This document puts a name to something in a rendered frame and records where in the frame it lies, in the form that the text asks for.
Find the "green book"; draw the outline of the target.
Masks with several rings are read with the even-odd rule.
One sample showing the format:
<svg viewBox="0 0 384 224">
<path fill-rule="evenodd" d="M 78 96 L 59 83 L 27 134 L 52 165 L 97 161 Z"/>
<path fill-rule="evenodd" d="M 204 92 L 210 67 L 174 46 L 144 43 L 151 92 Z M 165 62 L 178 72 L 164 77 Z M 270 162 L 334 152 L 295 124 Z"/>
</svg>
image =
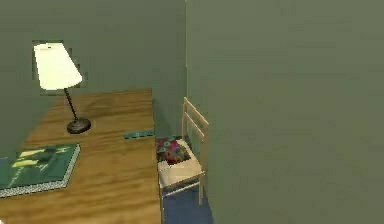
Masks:
<svg viewBox="0 0 384 224">
<path fill-rule="evenodd" d="M 0 157 L 0 198 L 66 188 L 79 143 L 41 146 Z"/>
</svg>

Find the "brown wooden desk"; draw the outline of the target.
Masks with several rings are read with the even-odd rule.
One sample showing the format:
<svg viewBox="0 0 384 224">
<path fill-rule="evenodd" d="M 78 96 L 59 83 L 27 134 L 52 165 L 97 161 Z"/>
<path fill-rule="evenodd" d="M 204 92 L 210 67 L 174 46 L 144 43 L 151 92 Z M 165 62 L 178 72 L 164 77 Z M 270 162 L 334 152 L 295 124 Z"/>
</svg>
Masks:
<svg viewBox="0 0 384 224">
<path fill-rule="evenodd" d="M 78 142 L 81 152 L 64 189 L 0 199 L 5 224 L 162 224 L 155 140 L 126 140 L 154 128 L 150 89 L 73 98 L 92 127 L 70 135 L 66 99 L 58 98 L 24 141 L 25 148 Z"/>
</svg>

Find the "pale wooden chair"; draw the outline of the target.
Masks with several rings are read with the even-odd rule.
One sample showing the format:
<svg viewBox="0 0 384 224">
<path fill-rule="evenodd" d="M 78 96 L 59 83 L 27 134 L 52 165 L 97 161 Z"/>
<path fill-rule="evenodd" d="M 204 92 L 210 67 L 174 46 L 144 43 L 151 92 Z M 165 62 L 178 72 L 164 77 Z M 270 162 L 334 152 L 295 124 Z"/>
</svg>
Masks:
<svg viewBox="0 0 384 224">
<path fill-rule="evenodd" d="M 201 141 L 201 149 L 198 155 L 193 152 L 192 142 L 187 133 L 188 128 L 194 130 Z M 204 197 L 203 181 L 206 174 L 208 128 L 209 122 L 185 97 L 182 106 L 182 134 L 175 137 L 177 142 L 187 149 L 190 159 L 174 165 L 168 165 L 166 162 L 157 160 L 160 205 L 163 205 L 165 198 L 196 186 L 198 186 L 199 204 L 202 204 Z"/>
</svg>

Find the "teal flat remote control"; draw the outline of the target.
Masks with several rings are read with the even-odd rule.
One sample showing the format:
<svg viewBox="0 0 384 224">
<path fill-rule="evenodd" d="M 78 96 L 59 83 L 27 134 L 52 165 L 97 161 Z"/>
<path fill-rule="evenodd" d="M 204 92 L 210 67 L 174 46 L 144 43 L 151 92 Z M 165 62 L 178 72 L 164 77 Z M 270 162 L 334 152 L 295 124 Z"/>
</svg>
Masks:
<svg viewBox="0 0 384 224">
<path fill-rule="evenodd" d="M 152 131 L 139 131 L 139 132 L 132 132 L 124 134 L 124 139 L 134 139 L 134 138 L 142 138 L 142 137 L 149 137 L 154 136 L 155 132 Z"/>
</svg>

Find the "multicoloured patterned cushion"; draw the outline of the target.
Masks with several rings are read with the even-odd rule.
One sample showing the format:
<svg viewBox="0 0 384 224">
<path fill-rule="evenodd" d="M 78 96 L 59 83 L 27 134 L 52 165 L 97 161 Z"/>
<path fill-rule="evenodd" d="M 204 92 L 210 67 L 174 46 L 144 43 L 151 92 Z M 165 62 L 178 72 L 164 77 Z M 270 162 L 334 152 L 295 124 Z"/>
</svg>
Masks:
<svg viewBox="0 0 384 224">
<path fill-rule="evenodd" d="M 159 162 L 174 165 L 190 159 L 187 149 L 177 142 L 175 136 L 166 136 L 156 139 L 156 153 Z"/>
</svg>

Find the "white shade table lamp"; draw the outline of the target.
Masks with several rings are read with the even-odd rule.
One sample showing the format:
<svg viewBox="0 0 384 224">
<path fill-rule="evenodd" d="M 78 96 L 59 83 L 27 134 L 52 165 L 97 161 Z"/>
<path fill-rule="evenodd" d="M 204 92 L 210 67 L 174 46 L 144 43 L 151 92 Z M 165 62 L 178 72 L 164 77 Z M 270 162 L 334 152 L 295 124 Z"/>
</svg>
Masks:
<svg viewBox="0 0 384 224">
<path fill-rule="evenodd" d="M 39 85 L 48 91 L 63 90 L 73 114 L 67 124 L 69 134 L 81 134 L 91 128 L 87 118 L 79 118 L 68 89 L 83 81 L 82 75 L 72 61 L 63 43 L 48 42 L 33 47 Z"/>
</svg>

